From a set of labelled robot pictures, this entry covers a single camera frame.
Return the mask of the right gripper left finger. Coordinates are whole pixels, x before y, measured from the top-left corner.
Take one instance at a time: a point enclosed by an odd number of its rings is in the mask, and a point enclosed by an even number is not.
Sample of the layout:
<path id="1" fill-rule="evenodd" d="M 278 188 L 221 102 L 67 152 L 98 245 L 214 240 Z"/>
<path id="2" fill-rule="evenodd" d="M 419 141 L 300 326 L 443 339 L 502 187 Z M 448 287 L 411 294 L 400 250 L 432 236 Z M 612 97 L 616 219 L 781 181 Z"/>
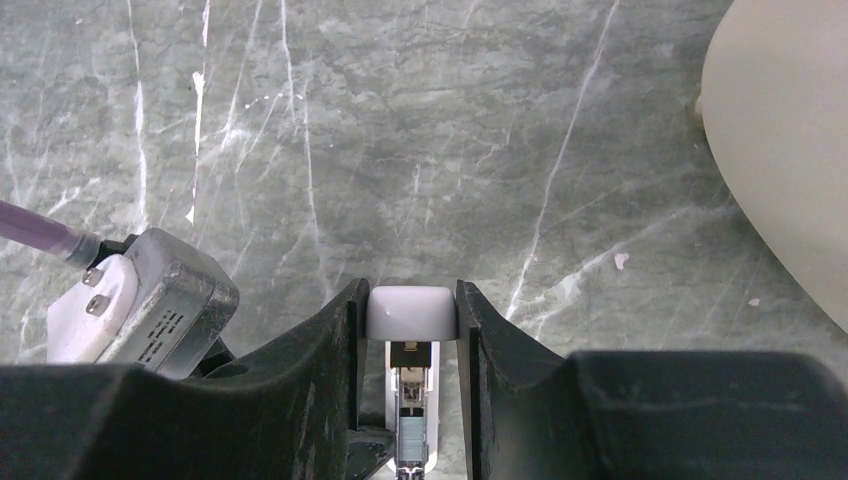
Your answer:
<path id="1" fill-rule="evenodd" d="M 1 370 L 5 479 L 365 479 L 358 427 L 369 294 L 317 314 L 203 378 L 138 366 Z"/>

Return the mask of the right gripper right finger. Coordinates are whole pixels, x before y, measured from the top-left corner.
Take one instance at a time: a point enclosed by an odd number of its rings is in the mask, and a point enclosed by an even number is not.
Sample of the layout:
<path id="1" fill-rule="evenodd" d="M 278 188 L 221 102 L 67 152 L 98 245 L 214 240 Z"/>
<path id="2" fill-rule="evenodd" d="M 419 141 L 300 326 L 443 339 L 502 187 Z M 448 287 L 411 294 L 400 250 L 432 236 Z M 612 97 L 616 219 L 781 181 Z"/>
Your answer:
<path id="1" fill-rule="evenodd" d="M 456 287 L 472 479 L 843 479 L 847 393 L 814 358 L 762 351 L 561 357 Z"/>

